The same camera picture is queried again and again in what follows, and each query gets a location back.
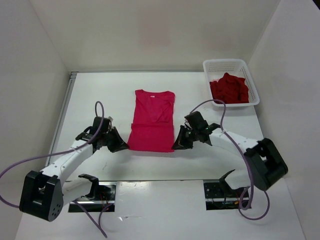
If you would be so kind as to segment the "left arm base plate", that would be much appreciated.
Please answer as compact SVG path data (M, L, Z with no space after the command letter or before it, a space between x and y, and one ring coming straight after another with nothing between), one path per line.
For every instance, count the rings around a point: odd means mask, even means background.
M93 199L85 196L77 198L75 201L80 204L88 213L99 213L107 205L110 205L105 211L115 211L117 183L110 181L100 181L99 190Z

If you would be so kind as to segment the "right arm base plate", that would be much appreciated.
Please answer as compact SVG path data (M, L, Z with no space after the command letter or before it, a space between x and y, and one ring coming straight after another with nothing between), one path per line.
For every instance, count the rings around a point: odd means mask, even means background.
M227 191L218 179L203 181L205 206L207 211L234 210L239 208L243 187Z

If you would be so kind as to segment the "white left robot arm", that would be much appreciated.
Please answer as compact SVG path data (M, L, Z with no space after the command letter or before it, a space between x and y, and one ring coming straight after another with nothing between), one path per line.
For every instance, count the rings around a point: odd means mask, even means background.
M63 206L86 197L95 199L100 193L99 179L81 173L74 180L69 177L86 160L102 147L112 153L126 150L129 145L112 127L97 136L87 130L80 133L67 153L41 171L30 171L24 179L19 210L34 217L52 222Z

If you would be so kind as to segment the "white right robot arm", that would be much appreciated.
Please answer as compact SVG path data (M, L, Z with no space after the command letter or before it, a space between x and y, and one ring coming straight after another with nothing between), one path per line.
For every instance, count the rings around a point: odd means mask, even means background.
M255 140L243 137L223 131L216 123L204 125L200 129L181 125L172 149L192 149L193 142L197 141L221 148L244 160L246 170L233 169L219 179L220 187L228 194L251 185L261 191L267 191L289 171L280 152L270 139Z

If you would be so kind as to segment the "pink-red t-shirt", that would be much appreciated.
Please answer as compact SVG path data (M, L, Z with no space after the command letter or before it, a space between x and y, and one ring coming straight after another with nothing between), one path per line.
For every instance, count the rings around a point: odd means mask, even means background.
M172 153L175 94L171 91L135 91L135 109L128 138L129 149Z

